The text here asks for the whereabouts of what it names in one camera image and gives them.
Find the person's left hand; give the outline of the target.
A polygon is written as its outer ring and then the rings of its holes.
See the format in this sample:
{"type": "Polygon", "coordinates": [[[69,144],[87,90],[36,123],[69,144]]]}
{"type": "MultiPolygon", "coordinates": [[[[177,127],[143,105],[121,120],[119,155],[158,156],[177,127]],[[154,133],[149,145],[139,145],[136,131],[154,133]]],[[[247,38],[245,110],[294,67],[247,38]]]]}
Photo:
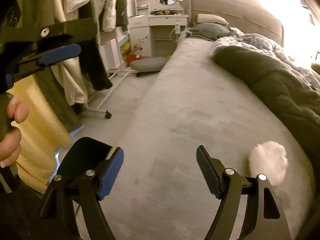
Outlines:
{"type": "MultiPolygon", "coordinates": [[[[29,109],[25,102],[15,96],[7,106],[8,118],[17,124],[24,122],[29,115],[29,109]]],[[[1,141],[1,168],[10,166],[16,162],[21,152],[22,135],[20,129],[12,127],[1,141]]]]}

